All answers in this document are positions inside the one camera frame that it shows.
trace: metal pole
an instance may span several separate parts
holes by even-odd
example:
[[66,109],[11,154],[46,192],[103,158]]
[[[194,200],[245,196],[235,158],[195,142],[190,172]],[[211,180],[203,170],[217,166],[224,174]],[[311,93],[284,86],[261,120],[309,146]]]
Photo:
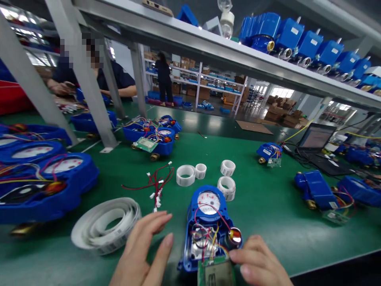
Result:
[[194,107],[194,110],[197,112],[197,106],[198,106],[198,93],[200,92],[200,82],[201,82],[201,72],[202,72],[202,62],[200,62],[200,68],[198,69],[198,79],[197,79],[197,92],[196,92],[196,106]]
[[138,105],[141,117],[147,118],[146,100],[144,98],[143,62],[139,53],[139,44],[133,43],[128,46],[131,50],[132,67],[134,69],[136,91],[138,93]]
[[65,117],[54,102],[41,77],[33,67],[27,54],[5,18],[0,15],[0,58],[25,91],[46,124],[65,129],[73,145],[78,144],[77,137]]
[[101,96],[94,70],[87,57],[86,45],[83,45],[82,32],[70,0],[45,0],[60,38],[65,41],[65,50],[69,52],[73,70],[81,86],[86,103],[108,153],[118,142],[112,132],[112,126]]
[[114,108],[116,116],[119,119],[124,119],[126,117],[122,105],[122,101],[119,96],[118,86],[116,84],[115,75],[111,67],[111,59],[109,56],[106,40],[104,36],[100,33],[96,33],[97,38],[100,40],[99,44],[99,55],[101,62],[103,62],[103,73],[106,78],[108,90],[110,91],[112,101],[114,103]]

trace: red wire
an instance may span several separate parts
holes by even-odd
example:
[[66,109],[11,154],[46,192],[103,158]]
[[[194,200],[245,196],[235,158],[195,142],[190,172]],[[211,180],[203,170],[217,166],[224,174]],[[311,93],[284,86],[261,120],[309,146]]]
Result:
[[[212,208],[219,214],[219,216],[221,217],[221,219],[223,220],[223,222],[226,224],[227,229],[230,231],[230,227],[229,227],[229,225],[227,224],[227,222],[225,221],[225,219],[222,217],[221,213],[220,213],[215,207],[213,207],[212,205],[209,205],[209,204],[207,204],[207,203],[201,203],[200,205],[208,205],[208,206],[212,207]],[[196,211],[194,212],[194,223],[197,223],[197,220],[196,220],[196,213],[197,213],[197,211],[200,209],[200,207],[201,207],[201,206],[199,206],[199,207],[196,209]]]

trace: worker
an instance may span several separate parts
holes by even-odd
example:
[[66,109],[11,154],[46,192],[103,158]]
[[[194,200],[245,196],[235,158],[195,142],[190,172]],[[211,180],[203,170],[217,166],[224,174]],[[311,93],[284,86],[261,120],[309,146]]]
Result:
[[[161,242],[156,257],[146,261],[153,235],[162,231],[171,220],[166,211],[150,213],[132,229],[122,257],[109,286],[160,286],[173,246],[173,233]],[[251,236],[242,249],[229,252],[230,259],[241,265],[245,281],[255,286],[293,286],[286,270],[260,236]]]
[[[91,68],[94,70],[101,93],[110,96],[106,77],[102,69],[102,63],[99,61],[99,52],[95,50],[95,45],[91,43],[91,39],[86,39],[86,50],[90,52]],[[53,77],[47,82],[48,88],[56,95],[70,95],[73,93],[73,87],[79,87],[72,65],[68,57],[60,57]],[[121,65],[114,61],[111,61],[111,68],[114,72],[119,96],[126,101],[132,101],[132,97],[136,95],[135,80]]]
[[155,68],[158,70],[161,106],[165,106],[165,93],[167,93],[167,101],[173,106],[171,71],[169,70],[164,53],[159,53],[159,59],[155,62]]

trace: wire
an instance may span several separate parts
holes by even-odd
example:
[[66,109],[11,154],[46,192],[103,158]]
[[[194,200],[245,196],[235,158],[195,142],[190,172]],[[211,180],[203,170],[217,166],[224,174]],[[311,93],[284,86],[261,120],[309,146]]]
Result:
[[359,121],[359,122],[357,122],[357,123],[355,123],[355,124],[349,125],[349,126],[347,126],[347,127],[343,127],[343,128],[341,128],[341,129],[339,129],[339,130],[336,130],[336,132],[341,131],[341,130],[344,130],[345,128],[352,127],[352,126],[355,126],[355,125],[357,125],[357,124],[360,124],[361,122],[364,122],[364,121],[367,120],[368,118],[369,118],[369,116],[366,116],[365,119],[363,119],[363,120],[361,120],[361,121]]

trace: green workbench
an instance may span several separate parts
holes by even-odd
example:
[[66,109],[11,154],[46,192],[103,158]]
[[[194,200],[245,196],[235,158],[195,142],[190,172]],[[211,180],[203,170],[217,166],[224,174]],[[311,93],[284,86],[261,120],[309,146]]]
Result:
[[[258,163],[256,150],[263,142],[284,140],[296,132],[294,129],[267,126],[274,133],[267,135],[244,131],[233,118],[157,106],[147,108],[149,118],[169,114],[182,125],[180,140],[175,142],[171,156],[151,162],[148,153],[130,148],[122,130],[116,132],[122,143],[111,153],[99,153],[103,148],[101,143],[87,150],[100,175],[97,186],[83,195],[78,209],[22,239],[8,236],[13,226],[0,226],[0,285],[107,285],[122,250],[98,257],[78,249],[70,239],[72,227],[90,208],[123,196],[136,200],[143,215],[152,212],[153,200],[149,198],[152,189],[127,191],[121,184],[146,185],[146,173],[153,173],[170,160],[175,168],[204,163],[208,169],[205,179],[196,180],[190,187],[179,187],[173,178],[163,190],[161,210],[173,213],[173,218],[163,234],[154,238],[149,255],[152,259],[164,234],[175,234],[163,285],[186,284],[179,278],[176,267],[184,251],[187,208],[194,190],[217,184],[221,177],[219,168],[225,159],[237,166],[232,177],[237,186],[235,199],[227,203],[229,216],[244,238],[261,235],[290,276],[381,249],[380,209],[360,208],[347,225],[336,226],[323,219],[319,211],[309,210],[300,198],[293,179],[296,172],[306,169],[298,162],[284,155],[281,168],[271,169]],[[138,115],[134,103],[126,104],[125,109],[130,117]],[[3,116],[0,120],[6,124],[42,124],[34,112]],[[93,143],[86,140],[70,151],[80,152]],[[337,182],[326,179],[331,186]]]

